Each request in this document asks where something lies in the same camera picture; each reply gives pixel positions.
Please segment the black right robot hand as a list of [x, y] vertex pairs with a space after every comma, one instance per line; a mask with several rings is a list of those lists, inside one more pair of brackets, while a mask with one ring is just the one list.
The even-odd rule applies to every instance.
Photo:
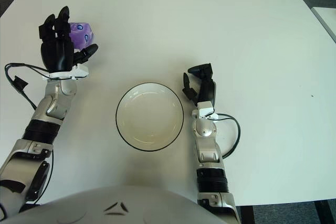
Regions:
[[190, 87], [190, 80], [187, 73], [183, 73], [183, 93], [186, 97], [191, 100], [195, 106], [200, 102], [211, 102], [212, 106], [215, 105], [216, 97], [216, 84], [212, 79], [213, 71], [212, 65], [206, 63], [203, 65], [194, 66], [188, 69], [188, 73], [197, 77], [201, 81], [200, 91], [197, 93], [193, 88]]

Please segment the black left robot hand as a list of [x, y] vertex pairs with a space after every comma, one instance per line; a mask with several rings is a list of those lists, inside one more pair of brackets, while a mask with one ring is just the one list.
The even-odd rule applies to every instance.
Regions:
[[40, 52], [46, 69], [68, 72], [93, 56], [99, 46], [93, 43], [93, 32], [88, 23], [71, 23], [70, 10], [63, 7], [58, 16], [49, 15], [38, 27], [42, 40]]

